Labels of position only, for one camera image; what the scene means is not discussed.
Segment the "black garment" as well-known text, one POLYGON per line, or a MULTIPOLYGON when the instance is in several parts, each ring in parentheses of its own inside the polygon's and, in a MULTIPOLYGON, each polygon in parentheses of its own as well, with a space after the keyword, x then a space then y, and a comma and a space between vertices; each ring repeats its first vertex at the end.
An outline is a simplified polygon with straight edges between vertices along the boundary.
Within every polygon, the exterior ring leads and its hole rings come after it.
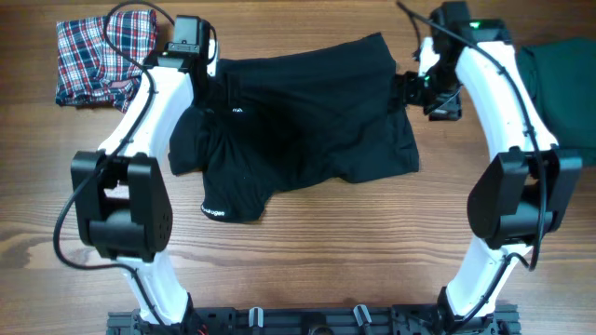
POLYGON ((264 59, 220 60, 204 100, 183 112, 169 167, 203 178, 214 221, 262 217, 271 196, 332 178, 350 183, 420 168, 384 37, 264 59))

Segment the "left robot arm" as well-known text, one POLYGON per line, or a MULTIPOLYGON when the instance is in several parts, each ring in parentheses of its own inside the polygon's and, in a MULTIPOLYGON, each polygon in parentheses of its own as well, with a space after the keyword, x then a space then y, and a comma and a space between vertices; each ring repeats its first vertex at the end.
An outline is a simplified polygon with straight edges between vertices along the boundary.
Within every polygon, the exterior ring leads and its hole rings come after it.
POLYGON ((172 268, 167 244, 173 212, 161 169, 183 113, 202 98, 216 73, 215 32, 197 16, 176 18, 174 36, 144 61, 141 87, 116 130, 95 152, 71 164, 81 241, 118 268, 139 307, 109 317, 111 334, 199 334, 189 293, 172 268))

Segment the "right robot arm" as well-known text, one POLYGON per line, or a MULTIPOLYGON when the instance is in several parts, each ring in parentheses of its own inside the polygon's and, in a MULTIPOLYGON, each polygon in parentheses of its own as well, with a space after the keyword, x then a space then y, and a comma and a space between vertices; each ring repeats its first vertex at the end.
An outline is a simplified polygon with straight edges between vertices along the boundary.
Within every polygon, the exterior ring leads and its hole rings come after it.
POLYGON ((432 334, 506 331, 497 296, 516 266, 536 269, 544 237, 562 224, 582 158, 540 119, 502 20, 475 19, 463 1, 408 18, 430 34, 418 38, 418 70, 398 77, 403 104, 421 107, 432 121, 457 120, 466 91, 490 158, 467 198, 473 236, 466 256, 421 324, 432 334))

